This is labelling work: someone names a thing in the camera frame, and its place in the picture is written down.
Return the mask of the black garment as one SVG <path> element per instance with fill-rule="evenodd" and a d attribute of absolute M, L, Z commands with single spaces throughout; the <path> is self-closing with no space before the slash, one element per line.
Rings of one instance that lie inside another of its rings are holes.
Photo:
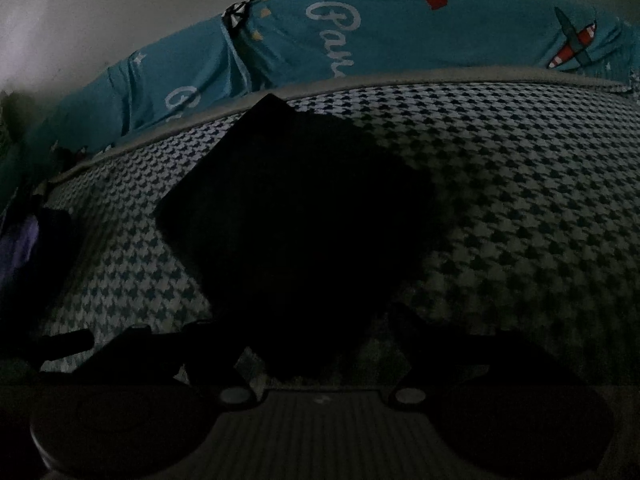
<path fill-rule="evenodd" d="M 235 354 L 354 352 L 374 338 L 425 352 L 434 255 L 473 181 L 443 154 L 402 154 L 347 119 L 266 96 L 161 198 L 164 242 L 208 301 L 200 341 Z"/>

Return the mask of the houndstooth bed sheet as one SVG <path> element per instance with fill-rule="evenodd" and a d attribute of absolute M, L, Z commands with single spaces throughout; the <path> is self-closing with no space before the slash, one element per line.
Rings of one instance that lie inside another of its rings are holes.
<path fill-rule="evenodd" d="M 422 326 L 559 347 L 605 366 L 639 359 L 639 101 L 615 84 L 378 84 L 293 101 L 374 134 L 426 175 L 450 233 L 422 266 Z M 231 128 L 173 128 L 80 170 L 52 195 L 96 226 L 99 259 L 50 330 L 101 337 L 141 313 L 177 324 L 205 302 L 160 244 L 151 208 Z"/>

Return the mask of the purple floral cloth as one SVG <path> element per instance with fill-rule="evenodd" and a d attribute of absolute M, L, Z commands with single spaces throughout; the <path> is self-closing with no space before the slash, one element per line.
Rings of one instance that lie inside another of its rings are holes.
<path fill-rule="evenodd" d="M 34 214 L 25 218 L 5 218 L 1 223 L 1 286 L 29 260 L 38 240 L 39 222 Z"/>

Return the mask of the blue printed pillow left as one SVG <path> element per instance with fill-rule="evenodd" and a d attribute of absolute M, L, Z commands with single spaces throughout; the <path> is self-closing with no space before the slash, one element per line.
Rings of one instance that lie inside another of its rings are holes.
<path fill-rule="evenodd" d="M 250 5 L 223 14 L 137 50 L 63 99 L 26 134 L 32 154 L 57 148 L 96 154 L 146 130 L 252 90 L 250 71 L 236 40 Z"/>

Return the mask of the blue printed pillow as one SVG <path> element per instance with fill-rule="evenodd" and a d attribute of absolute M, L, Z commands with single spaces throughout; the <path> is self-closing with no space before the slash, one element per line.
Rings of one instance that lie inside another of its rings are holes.
<path fill-rule="evenodd" d="M 488 66 L 626 84 L 639 71 L 638 26 L 568 0 L 248 0 L 222 21 L 253 89 Z"/>
<path fill-rule="evenodd" d="M 252 90 L 250 71 L 236 40 L 250 5 L 223 14 L 137 50 L 63 99 L 26 134 L 32 154 L 57 148 L 96 154 L 146 130 Z"/>

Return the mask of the blue printed pillow right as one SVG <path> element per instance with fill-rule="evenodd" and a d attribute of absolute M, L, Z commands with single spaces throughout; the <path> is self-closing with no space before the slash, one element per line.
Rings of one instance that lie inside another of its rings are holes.
<path fill-rule="evenodd" d="M 639 71 L 638 26 L 568 0 L 248 0 L 222 21 L 253 89 L 488 66 L 626 84 Z"/>

